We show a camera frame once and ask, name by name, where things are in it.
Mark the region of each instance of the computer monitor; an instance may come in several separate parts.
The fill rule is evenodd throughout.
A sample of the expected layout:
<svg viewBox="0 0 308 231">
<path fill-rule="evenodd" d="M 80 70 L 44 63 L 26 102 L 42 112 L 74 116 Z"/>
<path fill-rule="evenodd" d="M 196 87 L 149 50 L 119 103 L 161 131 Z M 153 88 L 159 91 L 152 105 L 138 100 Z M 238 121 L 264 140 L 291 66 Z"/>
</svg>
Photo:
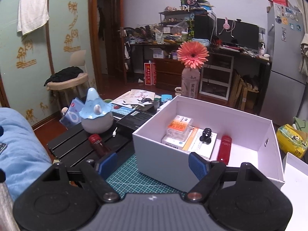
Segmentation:
<svg viewBox="0 0 308 231">
<path fill-rule="evenodd" d="M 258 50 L 258 44 L 259 44 L 259 26 L 236 21 L 235 20 L 235 28 L 231 32 L 226 32 L 226 30 L 223 30 L 223 24 L 225 23 L 225 19 L 217 18 L 217 37 L 222 40 L 222 42 L 226 45 L 233 46 L 235 44 L 241 46 L 241 47 L 247 47 L 249 49 Z M 230 30 L 232 28 L 233 20 L 228 20 L 228 23 L 230 25 Z"/>
</svg>

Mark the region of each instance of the cutting mat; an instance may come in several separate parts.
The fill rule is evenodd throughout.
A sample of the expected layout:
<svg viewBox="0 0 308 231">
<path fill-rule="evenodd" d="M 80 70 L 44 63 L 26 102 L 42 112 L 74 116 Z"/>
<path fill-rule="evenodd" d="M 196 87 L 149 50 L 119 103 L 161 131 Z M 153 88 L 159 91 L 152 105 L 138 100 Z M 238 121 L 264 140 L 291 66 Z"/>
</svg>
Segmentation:
<svg viewBox="0 0 308 231">
<path fill-rule="evenodd" d="M 106 181 L 117 191 L 121 198 L 126 193 L 183 193 L 138 172 L 135 155 L 130 157 Z"/>
</svg>

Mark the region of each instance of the chair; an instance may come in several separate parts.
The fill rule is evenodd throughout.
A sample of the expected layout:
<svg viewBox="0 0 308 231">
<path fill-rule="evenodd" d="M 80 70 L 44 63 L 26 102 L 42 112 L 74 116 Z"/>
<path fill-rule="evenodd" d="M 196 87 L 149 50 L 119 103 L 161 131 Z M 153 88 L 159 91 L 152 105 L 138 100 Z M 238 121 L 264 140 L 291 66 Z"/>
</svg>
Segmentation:
<svg viewBox="0 0 308 231">
<path fill-rule="evenodd" d="M 57 103 L 58 103 L 58 107 L 59 110 L 62 110 L 61 104 L 60 104 L 60 99 L 59 99 L 59 92 L 64 92 L 65 94 L 65 99 L 67 102 L 67 106 L 70 105 L 70 100 L 68 98 L 68 94 L 67 94 L 67 89 L 70 88 L 76 88 L 77 91 L 77 95 L 79 97 L 79 99 L 81 99 L 80 96 L 80 92 L 78 89 L 78 85 L 81 85 L 85 82 L 87 82 L 88 87 L 90 87 L 89 84 L 89 76 L 87 73 L 87 68 L 85 65 L 85 55 L 86 55 L 86 50 L 79 50 L 76 51 L 74 53 L 72 53 L 72 55 L 70 56 L 70 66 L 84 66 L 85 69 L 85 73 L 80 73 L 76 78 L 65 81 L 65 82 L 49 82 L 47 83 L 47 91 L 52 90 L 54 96 L 57 98 Z"/>
</svg>

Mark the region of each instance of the plastic bag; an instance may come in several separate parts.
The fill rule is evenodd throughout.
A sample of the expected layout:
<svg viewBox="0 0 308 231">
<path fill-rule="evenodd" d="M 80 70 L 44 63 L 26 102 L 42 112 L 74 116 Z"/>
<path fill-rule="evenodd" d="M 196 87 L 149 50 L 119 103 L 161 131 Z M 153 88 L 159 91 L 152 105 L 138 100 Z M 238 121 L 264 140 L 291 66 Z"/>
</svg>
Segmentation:
<svg viewBox="0 0 308 231">
<path fill-rule="evenodd" d="M 172 29 L 171 33 L 174 36 L 181 36 L 182 32 L 187 32 L 188 24 L 185 21 L 179 22 Z"/>
<path fill-rule="evenodd" d="M 292 128 L 289 124 L 281 126 L 276 133 L 279 147 L 301 159 L 308 148 L 308 133 Z"/>
</svg>

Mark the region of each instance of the gerbera daisy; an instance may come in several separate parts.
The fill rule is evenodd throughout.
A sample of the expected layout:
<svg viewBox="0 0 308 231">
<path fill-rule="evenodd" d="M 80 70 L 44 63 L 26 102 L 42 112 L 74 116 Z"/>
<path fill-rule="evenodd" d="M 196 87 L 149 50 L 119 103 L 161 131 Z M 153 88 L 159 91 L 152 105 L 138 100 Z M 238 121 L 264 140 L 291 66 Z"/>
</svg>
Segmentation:
<svg viewBox="0 0 308 231">
<path fill-rule="evenodd" d="M 208 50 L 197 41 L 188 41 L 181 44 L 177 50 L 179 60 L 186 68 L 201 68 L 204 62 L 208 61 Z"/>
</svg>

